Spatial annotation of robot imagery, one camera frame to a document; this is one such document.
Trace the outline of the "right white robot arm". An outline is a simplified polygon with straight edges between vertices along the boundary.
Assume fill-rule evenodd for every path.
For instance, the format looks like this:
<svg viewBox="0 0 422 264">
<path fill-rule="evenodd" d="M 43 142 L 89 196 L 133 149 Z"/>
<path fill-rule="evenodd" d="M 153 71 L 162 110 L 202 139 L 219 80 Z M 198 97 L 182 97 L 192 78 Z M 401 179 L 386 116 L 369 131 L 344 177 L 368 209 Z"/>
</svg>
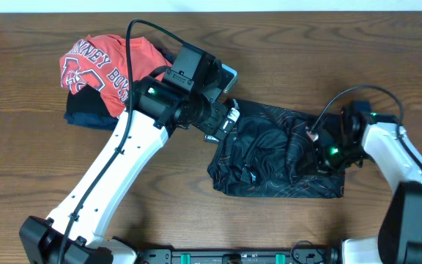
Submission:
<svg viewBox="0 0 422 264">
<path fill-rule="evenodd" d="M 401 121 L 390 114 L 341 115 L 339 142 L 323 142 L 325 131 L 306 133 L 313 154 L 305 165 L 312 172 L 343 172 L 370 159 L 391 188 L 393 198 L 374 237 L 347 239 L 325 252 L 326 263 L 422 263 L 422 155 Z"/>
</svg>

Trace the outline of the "black folded shirt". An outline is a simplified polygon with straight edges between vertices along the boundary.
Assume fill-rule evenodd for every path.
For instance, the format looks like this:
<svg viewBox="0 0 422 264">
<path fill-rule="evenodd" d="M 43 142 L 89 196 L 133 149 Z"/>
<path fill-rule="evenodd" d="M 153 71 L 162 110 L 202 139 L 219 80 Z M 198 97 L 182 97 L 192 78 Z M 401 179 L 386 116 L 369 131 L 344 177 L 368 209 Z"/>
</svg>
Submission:
<svg viewBox="0 0 422 264">
<path fill-rule="evenodd" d="M 100 93 L 90 86 L 81 88 L 75 94 L 68 92 L 66 110 L 67 112 L 97 114 L 103 117 L 111 116 Z"/>
</svg>

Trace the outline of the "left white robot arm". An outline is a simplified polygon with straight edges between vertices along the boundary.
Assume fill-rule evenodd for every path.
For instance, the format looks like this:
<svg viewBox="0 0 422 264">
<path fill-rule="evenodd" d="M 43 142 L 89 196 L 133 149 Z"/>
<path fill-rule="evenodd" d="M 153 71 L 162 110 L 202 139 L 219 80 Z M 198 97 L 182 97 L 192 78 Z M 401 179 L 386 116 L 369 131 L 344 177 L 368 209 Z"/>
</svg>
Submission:
<svg viewBox="0 0 422 264">
<path fill-rule="evenodd" d="M 70 194 L 46 219 L 30 216 L 19 236 L 30 263 L 134 263 L 132 246 L 105 233 L 119 203 L 149 159 L 178 126 L 193 125 L 222 140 L 239 112 L 218 101 L 234 86 L 226 69 L 204 85 L 167 70 L 162 81 L 147 76 L 134 84 L 133 106 Z"/>
</svg>

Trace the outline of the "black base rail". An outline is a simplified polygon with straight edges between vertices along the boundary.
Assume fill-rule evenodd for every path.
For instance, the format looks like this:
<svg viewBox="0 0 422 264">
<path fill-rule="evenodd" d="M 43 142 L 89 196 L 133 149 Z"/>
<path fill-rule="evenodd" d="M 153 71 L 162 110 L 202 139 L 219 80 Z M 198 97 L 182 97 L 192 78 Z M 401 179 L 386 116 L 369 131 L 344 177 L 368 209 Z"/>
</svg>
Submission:
<svg viewBox="0 0 422 264">
<path fill-rule="evenodd" d="M 296 246 L 289 251 L 213 251 L 145 249 L 138 253 L 138 264 L 342 264 L 338 248 Z"/>
</svg>

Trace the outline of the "orange printed t-shirt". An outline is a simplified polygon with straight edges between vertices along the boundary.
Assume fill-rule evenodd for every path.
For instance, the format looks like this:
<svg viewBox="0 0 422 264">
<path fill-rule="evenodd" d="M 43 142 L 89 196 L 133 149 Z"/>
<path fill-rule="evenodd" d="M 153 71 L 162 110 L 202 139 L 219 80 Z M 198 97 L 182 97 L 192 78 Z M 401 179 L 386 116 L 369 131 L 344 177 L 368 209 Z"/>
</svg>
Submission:
<svg viewBox="0 0 422 264">
<path fill-rule="evenodd" d="M 145 37 L 130 40 L 130 57 L 135 81 L 171 64 Z M 129 91 L 126 39 L 114 34 L 89 35 L 76 42 L 59 65 L 61 87 L 74 95 L 86 86 L 97 90 L 112 117 L 125 110 Z"/>
</svg>

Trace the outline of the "navy folded shirt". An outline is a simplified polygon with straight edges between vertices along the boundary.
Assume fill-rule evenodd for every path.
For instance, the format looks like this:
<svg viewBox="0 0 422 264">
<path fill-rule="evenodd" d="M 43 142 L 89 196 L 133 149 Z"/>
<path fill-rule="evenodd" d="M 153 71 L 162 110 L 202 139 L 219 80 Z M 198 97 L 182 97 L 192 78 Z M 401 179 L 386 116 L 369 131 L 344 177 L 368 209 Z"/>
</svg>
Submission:
<svg viewBox="0 0 422 264">
<path fill-rule="evenodd" d="M 101 57 L 90 62 L 81 55 L 65 55 L 60 60 L 61 86 L 73 94 L 85 86 L 100 93 L 110 117 L 80 112 L 65 112 L 64 118 L 71 125 L 112 131 L 119 115 L 125 110 L 129 88 L 124 52 L 113 52 L 113 57 Z"/>
</svg>

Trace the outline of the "black orange-lined jersey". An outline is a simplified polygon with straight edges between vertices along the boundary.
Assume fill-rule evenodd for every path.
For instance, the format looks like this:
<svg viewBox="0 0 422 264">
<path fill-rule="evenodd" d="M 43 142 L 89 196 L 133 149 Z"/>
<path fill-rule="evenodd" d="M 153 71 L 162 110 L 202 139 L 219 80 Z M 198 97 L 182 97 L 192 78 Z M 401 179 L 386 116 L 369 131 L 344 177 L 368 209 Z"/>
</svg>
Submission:
<svg viewBox="0 0 422 264">
<path fill-rule="evenodd" d="M 216 191 L 233 197 L 343 197 L 344 174 L 301 174 L 296 169 L 312 151 L 306 126 L 314 115 L 241 99 L 225 104 L 240 117 L 207 168 Z"/>
</svg>

